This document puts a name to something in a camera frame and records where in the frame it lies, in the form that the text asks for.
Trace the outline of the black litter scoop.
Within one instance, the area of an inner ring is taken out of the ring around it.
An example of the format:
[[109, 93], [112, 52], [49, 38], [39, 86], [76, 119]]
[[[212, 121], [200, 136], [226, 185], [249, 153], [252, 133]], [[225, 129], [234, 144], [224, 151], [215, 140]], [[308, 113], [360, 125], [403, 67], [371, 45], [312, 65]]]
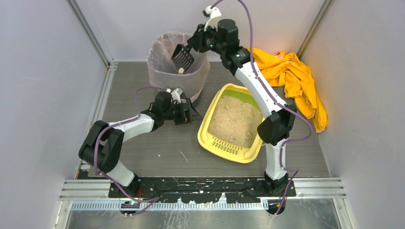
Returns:
[[191, 54], [190, 45], [178, 44], [172, 54], [171, 60], [174, 63], [178, 74], [185, 73], [193, 64], [194, 57]]

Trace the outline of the yellow litter box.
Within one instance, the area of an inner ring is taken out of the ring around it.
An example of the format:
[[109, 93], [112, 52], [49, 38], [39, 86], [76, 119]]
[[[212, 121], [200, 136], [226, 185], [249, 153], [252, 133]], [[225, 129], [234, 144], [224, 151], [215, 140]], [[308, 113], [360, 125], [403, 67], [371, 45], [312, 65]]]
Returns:
[[218, 91], [200, 125], [197, 139], [210, 153], [237, 163], [250, 163], [263, 141], [256, 128], [264, 116], [245, 87], [228, 83]]

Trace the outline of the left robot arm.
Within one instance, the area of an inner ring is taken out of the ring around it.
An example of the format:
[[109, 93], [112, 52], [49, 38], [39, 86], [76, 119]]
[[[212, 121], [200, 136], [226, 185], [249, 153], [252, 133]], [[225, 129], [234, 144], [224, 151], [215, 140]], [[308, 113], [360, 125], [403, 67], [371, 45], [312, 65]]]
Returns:
[[131, 138], [157, 130], [170, 120], [176, 125], [202, 120], [190, 98], [185, 98], [180, 88], [158, 92], [148, 109], [135, 117], [113, 123], [96, 121], [78, 156], [121, 187], [136, 189], [138, 176], [120, 162], [122, 145]]

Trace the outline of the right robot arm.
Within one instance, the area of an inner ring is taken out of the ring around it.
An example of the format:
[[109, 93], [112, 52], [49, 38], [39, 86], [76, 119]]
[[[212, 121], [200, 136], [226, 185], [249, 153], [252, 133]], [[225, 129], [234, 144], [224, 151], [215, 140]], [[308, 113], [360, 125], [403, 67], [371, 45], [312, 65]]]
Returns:
[[268, 190], [281, 190], [288, 183], [288, 172], [283, 166], [285, 143], [295, 122], [295, 105], [288, 105], [278, 97], [261, 74], [250, 51], [240, 45], [238, 27], [231, 19], [222, 19], [217, 28], [199, 24], [187, 46], [197, 52], [212, 51], [220, 55], [228, 69], [250, 92], [263, 113], [264, 120], [257, 133], [266, 146], [265, 184]]

